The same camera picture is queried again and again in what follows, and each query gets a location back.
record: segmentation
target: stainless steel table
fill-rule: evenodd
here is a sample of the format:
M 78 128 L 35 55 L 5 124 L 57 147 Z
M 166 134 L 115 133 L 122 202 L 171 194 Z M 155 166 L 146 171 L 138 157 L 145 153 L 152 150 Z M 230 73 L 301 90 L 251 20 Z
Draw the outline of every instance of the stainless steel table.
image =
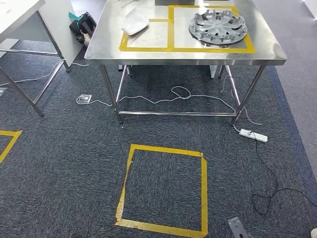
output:
M 234 124 L 252 93 L 266 65 L 283 65 L 285 53 L 272 33 L 252 0 L 192 0 L 189 5 L 173 5 L 173 0 L 108 0 L 101 14 L 85 58 L 89 63 L 100 65 L 112 99 L 117 118 L 120 115 L 181 115 L 181 116 L 229 116 Z M 138 11 L 149 18 L 148 29 L 128 36 L 120 25 L 130 11 Z M 208 8 L 231 9 L 245 19 L 248 35 L 242 41 L 227 47 L 203 46 L 192 38 L 189 22 L 196 12 Z M 114 96 L 105 64 L 125 65 L 116 97 Z M 177 65 L 221 65 L 229 75 L 237 110 L 235 113 L 192 113 L 192 112 L 127 112 L 118 109 L 119 98 L 127 70 L 137 64 Z M 240 101 L 230 65 L 260 65 L 247 93 Z

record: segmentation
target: gray carpet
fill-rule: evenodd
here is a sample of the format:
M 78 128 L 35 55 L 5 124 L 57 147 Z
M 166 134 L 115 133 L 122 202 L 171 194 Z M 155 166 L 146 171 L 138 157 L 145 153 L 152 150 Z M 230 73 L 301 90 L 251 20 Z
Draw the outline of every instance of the gray carpet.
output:
M 47 45 L 22 41 L 15 47 L 43 50 Z M 85 63 L 82 55 L 77 62 Z M 15 80 L 45 75 L 56 62 L 9 54 L 0 60 Z M 107 69 L 117 89 L 120 73 L 115 65 Z M 247 90 L 256 70 L 232 69 L 240 93 Z M 192 94 L 235 104 L 229 83 L 220 94 L 223 80 L 210 80 L 208 66 L 135 66 L 134 71 L 134 79 L 126 79 L 122 96 L 174 98 L 169 90 L 181 85 Z M 44 82 L 20 85 L 35 97 Z M 76 232 L 84 237 L 173 237 L 114 225 L 131 143 L 204 153 L 208 162 L 208 237 L 232 238 L 227 220 L 235 216 L 254 238 L 309 238 L 310 230 L 317 227 L 317 210 L 294 192 L 276 195 L 266 216 L 256 213 L 251 194 L 270 194 L 274 180 L 256 156 L 255 142 L 239 136 L 229 126 L 230 118 L 125 116 L 121 126 L 106 106 L 77 105 L 75 98 L 82 93 L 110 102 L 97 67 L 77 65 L 70 73 L 60 70 L 43 96 L 39 103 L 45 114 L 43 119 L 11 89 L 0 98 L 0 129 L 23 130 L 1 165 L 2 236 L 68 237 Z M 280 97 L 285 98 L 276 71 L 266 69 L 252 104 L 247 106 L 252 119 L 263 125 L 251 124 L 243 115 L 237 127 L 267 135 L 269 142 L 259 143 L 258 151 L 276 174 L 280 187 L 299 189 L 316 203 L 312 168 L 307 166 L 291 114 L 285 117 L 288 105 L 282 104 Z M 125 100 L 120 108 L 230 111 L 221 102 L 202 98 L 156 106 Z M 198 230 L 199 172 L 197 158 L 137 151 L 127 180 L 122 218 Z M 257 202 L 260 210 L 266 204 Z
M 254 3 L 288 56 L 277 71 L 317 178 L 317 21 L 302 0 Z

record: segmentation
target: floor outlet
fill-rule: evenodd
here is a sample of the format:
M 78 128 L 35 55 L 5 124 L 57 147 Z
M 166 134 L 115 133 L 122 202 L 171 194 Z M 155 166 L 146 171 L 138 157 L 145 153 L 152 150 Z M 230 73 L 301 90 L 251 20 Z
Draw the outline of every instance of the floor outlet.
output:
M 78 103 L 89 103 L 91 97 L 90 94 L 82 94 L 78 98 Z
M 2 96 L 6 90 L 7 88 L 0 88 L 0 97 Z

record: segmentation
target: white power strip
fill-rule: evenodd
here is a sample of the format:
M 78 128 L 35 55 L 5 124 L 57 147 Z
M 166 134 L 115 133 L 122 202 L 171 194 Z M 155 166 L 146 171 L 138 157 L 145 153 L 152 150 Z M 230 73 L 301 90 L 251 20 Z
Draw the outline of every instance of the white power strip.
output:
M 243 135 L 243 136 L 245 136 L 245 137 L 248 137 L 248 138 L 254 139 L 254 140 L 267 142 L 267 136 L 254 133 L 254 132 L 252 132 L 251 130 L 241 129 L 239 134 L 239 135 Z

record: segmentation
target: yellow tape square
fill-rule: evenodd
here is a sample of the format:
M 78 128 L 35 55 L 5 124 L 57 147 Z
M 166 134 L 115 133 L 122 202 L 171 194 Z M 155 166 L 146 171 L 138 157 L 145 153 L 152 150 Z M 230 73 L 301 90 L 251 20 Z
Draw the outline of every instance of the yellow tape square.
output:
M 233 14 L 239 15 L 235 6 L 204 6 L 214 9 L 230 9 Z M 247 34 L 243 42 L 245 48 L 178 48 L 174 46 L 174 9 L 175 8 L 201 8 L 195 5 L 169 5 L 168 19 L 149 19 L 150 22 L 167 22 L 168 23 L 168 44 L 166 47 L 129 47 L 128 41 L 129 36 L 126 33 L 122 35 L 120 46 L 121 51 L 128 52 L 203 52 L 203 53 L 234 53 L 234 54 L 254 54 L 255 49 L 249 34 Z
M 201 190 L 202 190 L 202 206 L 201 206 L 201 231 L 193 231 L 189 229 L 162 226 L 145 222 L 137 222 L 133 220 L 122 219 L 123 207 L 125 204 L 125 184 L 128 178 L 128 170 L 130 169 L 134 150 L 146 150 L 162 153 L 180 154 L 199 157 L 201 159 Z M 168 147 L 157 147 L 157 146 L 147 146 L 147 145 L 137 145 L 131 144 L 127 161 L 127 170 L 125 173 L 125 181 L 118 201 L 117 211 L 115 212 L 117 222 L 115 225 L 122 227 L 137 228 L 140 230 L 146 230 L 151 232 L 165 233 L 175 236 L 192 237 L 192 238 L 202 238 L 208 234 L 208 200 L 207 200 L 207 161 L 204 155 L 198 151 L 182 150 Z
M 12 146 L 17 140 L 17 138 L 22 133 L 20 131 L 7 131 L 7 130 L 0 130 L 0 136 L 12 136 L 12 139 L 5 148 L 5 150 L 0 155 L 0 164 L 4 161 L 4 159 L 9 153 Z

